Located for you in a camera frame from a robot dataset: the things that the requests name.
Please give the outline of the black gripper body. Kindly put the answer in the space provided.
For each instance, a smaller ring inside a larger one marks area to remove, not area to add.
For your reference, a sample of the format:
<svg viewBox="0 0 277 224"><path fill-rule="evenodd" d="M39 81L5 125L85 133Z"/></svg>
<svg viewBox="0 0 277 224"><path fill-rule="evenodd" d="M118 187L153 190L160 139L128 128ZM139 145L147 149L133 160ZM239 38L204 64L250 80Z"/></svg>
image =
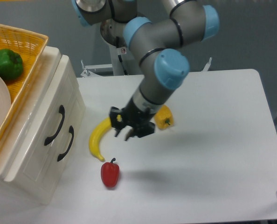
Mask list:
<svg viewBox="0 0 277 224"><path fill-rule="evenodd" d="M154 114L150 114L149 108L146 111L140 110L131 98L122 110L126 126L135 130L135 137L142 138L154 133L155 124L150 121Z"/></svg>

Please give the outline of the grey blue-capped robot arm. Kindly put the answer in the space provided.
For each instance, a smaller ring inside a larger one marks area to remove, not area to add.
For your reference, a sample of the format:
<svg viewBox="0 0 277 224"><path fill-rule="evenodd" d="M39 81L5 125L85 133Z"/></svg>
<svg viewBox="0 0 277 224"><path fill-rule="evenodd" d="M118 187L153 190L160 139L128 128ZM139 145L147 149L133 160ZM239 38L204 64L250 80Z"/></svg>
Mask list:
<svg viewBox="0 0 277 224"><path fill-rule="evenodd" d="M218 33L216 9L195 0L164 0L168 19L152 23L139 16L135 0L74 0L72 4L85 26L114 21L118 28L112 34L123 40L145 76L124 108L111 108L111 126L117 133L129 126L127 138L154 133L151 119L190 71L179 49Z"/></svg>

